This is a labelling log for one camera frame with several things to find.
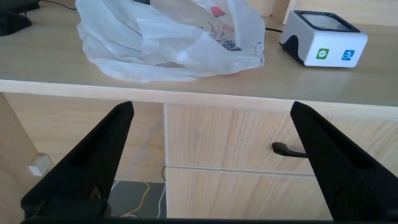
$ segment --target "white scanner device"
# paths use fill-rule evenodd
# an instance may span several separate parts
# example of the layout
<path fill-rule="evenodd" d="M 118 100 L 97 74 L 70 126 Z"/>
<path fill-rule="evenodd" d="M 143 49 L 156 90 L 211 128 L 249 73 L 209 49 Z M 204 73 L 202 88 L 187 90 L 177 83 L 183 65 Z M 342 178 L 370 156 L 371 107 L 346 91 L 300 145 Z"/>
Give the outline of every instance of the white scanner device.
<path fill-rule="evenodd" d="M 336 14 L 291 11 L 279 44 L 305 66 L 355 67 L 368 36 Z"/>

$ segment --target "floor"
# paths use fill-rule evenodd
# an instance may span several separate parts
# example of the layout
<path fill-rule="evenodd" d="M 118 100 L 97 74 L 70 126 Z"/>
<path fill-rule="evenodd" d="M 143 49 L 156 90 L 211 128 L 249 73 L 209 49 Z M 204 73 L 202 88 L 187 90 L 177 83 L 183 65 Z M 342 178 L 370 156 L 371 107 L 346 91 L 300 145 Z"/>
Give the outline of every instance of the floor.
<path fill-rule="evenodd" d="M 156 218 L 159 209 L 159 199 L 162 194 L 164 184 L 148 183 L 150 189 L 144 199 L 142 207 L 134 212 L 138 218 Z M 120 217 L 128 211 L 137 208 L 147 186 L 143 182 L 120 181 L 112 190 L 109 196 L 109 204 L 112 208 L 112 217 Z M 160 203 L 160 217 L 166 218 L 166 199 L 165 195 Z"/>

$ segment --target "red print on bag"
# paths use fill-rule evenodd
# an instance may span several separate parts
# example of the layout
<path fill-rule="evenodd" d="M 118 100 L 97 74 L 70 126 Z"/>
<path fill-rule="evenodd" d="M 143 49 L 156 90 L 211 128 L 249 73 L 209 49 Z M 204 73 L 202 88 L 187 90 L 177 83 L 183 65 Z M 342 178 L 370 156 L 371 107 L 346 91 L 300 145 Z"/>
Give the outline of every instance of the red print on bag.
<path fill-rule="evenodd" d="M 223 10 L 221 10 L 220 7 L 217 7 L 217 6 L 211 7 L 211 12 L 213 13 L 213 16 L 215 16 L 215 17 L 225 15 L 225 12 L 223 12 Z"/>

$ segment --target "green icon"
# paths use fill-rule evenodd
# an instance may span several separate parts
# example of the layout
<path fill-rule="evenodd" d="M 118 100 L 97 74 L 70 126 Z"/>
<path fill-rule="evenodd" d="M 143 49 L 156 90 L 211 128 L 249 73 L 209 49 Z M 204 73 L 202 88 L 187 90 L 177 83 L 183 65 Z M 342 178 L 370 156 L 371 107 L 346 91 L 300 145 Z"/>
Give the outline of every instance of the green icon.
<path fill-rule="evenodd" d="M 319 49 L 318 54 L 317 54 L 317 59 L 326 59 L 329 54 L 329 49 Z"/>

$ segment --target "wooden desk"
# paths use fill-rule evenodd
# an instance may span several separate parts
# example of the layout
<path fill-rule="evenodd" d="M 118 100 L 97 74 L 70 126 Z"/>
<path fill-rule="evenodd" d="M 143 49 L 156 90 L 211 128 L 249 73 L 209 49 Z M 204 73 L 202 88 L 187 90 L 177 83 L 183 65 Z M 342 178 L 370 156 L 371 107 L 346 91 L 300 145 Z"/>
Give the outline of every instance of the wooden desk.
<path fill-rule="evenodd" d="M 58 162 L 125 100 L 134 102 L 136 116 L 117 179 L 126 171 L 123 180 L 161 182 L 165 164 L 169 217 L 330 219 L 308 161 L 271 149 L 282 141 L 303 151 L 288 115 L 294 100 L 398 174 L 396 28 L 358 26 L 369 42 L 352 69 L 303 67 L 282 51 L 280 34 L 267 32 L 265 67 L 195 82 L 131 83 L 87 61 L 77 12 L 43 3 L 28 16 L 32 27 L 0 37 L 0 198 L 12 205 L 0 214 L 9 223 L 21 220 L 19 200 L 37 181 L 27 170 L 37 152 Z M 22 137 L 10 138 L 11 126 Z"/>

